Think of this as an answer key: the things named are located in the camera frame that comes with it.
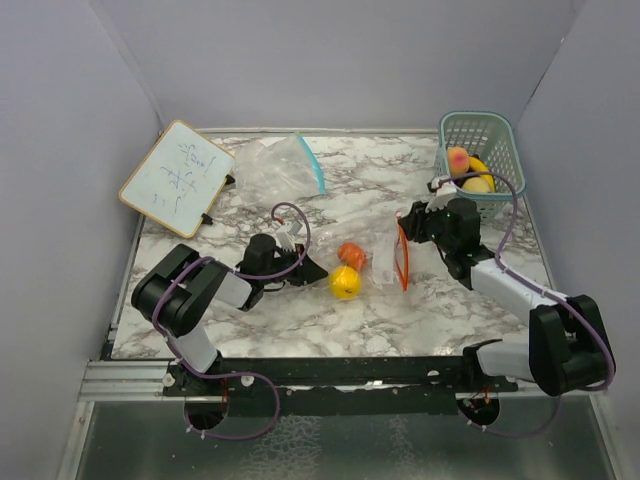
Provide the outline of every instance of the toy fruit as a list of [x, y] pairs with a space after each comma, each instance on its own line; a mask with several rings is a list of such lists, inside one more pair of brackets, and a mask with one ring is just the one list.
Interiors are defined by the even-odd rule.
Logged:
[[[488, 172], [489, 168], [487, 168], [487, 166], [482, 163], [482, 161], [478, 158], [478, 157], [469, 157], [469, 170], [471, 170], [472, 172]], [[496, 182], [493, 180], [493, 177], [491, 175], [482, 175], [481, 177], [476, 177], [476, 178], [482, 178], [484, 179], [485, 182], [487, 182], [489, 184], [489, 188], [491, 188], [491, 192], [495, 192], [496, 191]]]
[[355, 297], [360, 292], [360, 286], [360, 274], [351, 267], [338, 267], [329, 275], [329, 288], [337, 298]]
[[491, 193], [491, 186], [482, 177], [471, 177], [462, 184], [462, 189], [474, 193]]
[[469, 154], [464, 148], [451, 147], [447, 150], [447, 160], [451, 175], [461, 175], [469, 170]]
[[340, 245], [338, 258], [358, 272], [367, 266], [367, 254], [353, 242]]

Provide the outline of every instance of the whiteboard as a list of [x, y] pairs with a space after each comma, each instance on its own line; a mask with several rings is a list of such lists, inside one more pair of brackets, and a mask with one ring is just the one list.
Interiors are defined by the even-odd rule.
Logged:
[[175, 120], [120, 189], [120, 200], [190, 238], [233, 164], [229, 152]]

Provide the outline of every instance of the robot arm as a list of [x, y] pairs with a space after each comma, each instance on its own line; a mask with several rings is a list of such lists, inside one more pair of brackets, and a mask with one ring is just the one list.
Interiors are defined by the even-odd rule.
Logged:
[[[302, 286], [327, 276], [308, 255], [299, 261], [304, 246], [293, 241], [298, 230], [297, 222], [284, 224], [276, 232], [280, 246], [270, 235], [251, 237], [237, 272], [216, 259], [201, 259], [207, 261], [194, 268], [166, 300], [158, 324], [170, 336], [171, 345], [181, 358], [195, 370], [205, 373], [220, 355], [200, 322], [213, 300], [248, 311], [268, 291], [265, 285], [287, 282]], [[133, 307], [152, 321], [156, 305], [169, 286], [199, 259], [198, 252], [186, 245], [174, 247], [135, 287], [131, 296]]]
[[529, 323], [528, 344], [492, 340], [465, 348], [464, 355], [474, 357], [479, 373], [533, 381], [552, 396], [604, 380], [604, 353], [589, 332], [553, 298], [580, 313], [611, 353], [596, 303], [585, 295], [569, 298], [549, 291], [520, 274], [515, 275], [520, 280], [509, 275], [500, 268], [494, 253], [480, 243], [476, 204], [454, 198], [456, 189], [451, 184], [443, 184], [435, 191], [431, 202], [414, 203], [409, 215], [399, 220], [407, 239], [434, 242], [453, 278], [466, 288], [495, 299]]

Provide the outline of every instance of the banana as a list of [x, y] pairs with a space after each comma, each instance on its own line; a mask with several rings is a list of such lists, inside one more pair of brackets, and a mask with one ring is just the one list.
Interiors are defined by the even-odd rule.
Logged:
[[[488, 172], [489, 169], [487, 168], [487, 166], [482, 163], [482, 161], [480, 161], [479, 158], [476, 157], [469, 157], [469, 170], [472, 170], [474, 172]], [[488, 184], [489, 187], [491, 188], [492, 192], [496, 191], [496, 182], [493, 180], [493, 176], [491, 175], [481, 175], [480, 178], [483, 178]]]

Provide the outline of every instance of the blue zipper seal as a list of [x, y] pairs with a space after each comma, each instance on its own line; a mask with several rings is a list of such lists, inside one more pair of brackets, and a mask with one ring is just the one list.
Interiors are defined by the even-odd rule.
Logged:
[[313, 152], [309, 148], [309, 145], [307, 145], [307, 142], [305, 142], [304, 138], [302, 138], [302, 135], [300, 135], [298, 132], [296, 132], [296, 137], [298, 137], [298, 140], [300, 140], [300, 145], [302, 145], [302, 148], [304, 148], [304, 151], [307, 152], [307, 157], [309, 157], [309, 162], [311, 163], [311, 168], [313, 169], [313, 173], [316, 176], [316, 183], [318, 184], [318, 192], [321, 195], [326, 194], [327, 193], [327, 189], [324, 186], [324, 175], [322, 173], [322, 168], [320, 167], [320, 164], [318, 163], [318, 159], [313, 154]]

